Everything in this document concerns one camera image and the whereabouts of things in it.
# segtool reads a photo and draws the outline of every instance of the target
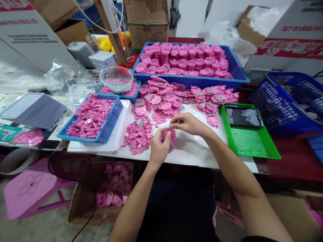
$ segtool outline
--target black shirt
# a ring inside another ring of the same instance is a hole
[[[137,242],[220,242],[212,222],[215,212],[210,169],[183,166],[173,172],[167,164],[158,171]],[[274,242],[252,236],[241,242]]]

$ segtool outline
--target green plastic tray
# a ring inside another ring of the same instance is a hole
[[[243,108],[255,108],[250,104],[227,104]],[[225,105],[222,105],[221,116],[229,140],[229,147],[237,155],[252,156],[266,159],[281,159],[265,126],[249,128],[230,126]]]

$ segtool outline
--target blue shopping basket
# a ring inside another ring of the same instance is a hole
[[[248,101],[258,108],[270,133],[323,131],[323,85],[307,74],[269,72]]]

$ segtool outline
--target yellow toy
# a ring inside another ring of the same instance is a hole
[[[131,42],[130,32],[129,31],[126,31],[126,33],[121,32],[121,33],[119,33],[119,38],[120,38],[120,41],[123,46],[126,46],[125,36],[127,38],[128,44],[130,44],[130,42]],[[98,38],[98,41],[99,41],[99,49],[100,50],[103,50],[106,52],[114,52],[114,48],[112,46],[112,43],[111,43],[111,40],[109,39],[109,37]]]

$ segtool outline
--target white box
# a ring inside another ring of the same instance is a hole
[[[323,2],[295,0],[244,67],[252,69],[312,77],[323,71]]]
[[[78,62],[27,0],[0,2],[0,60],[44,74],[52,61]]]

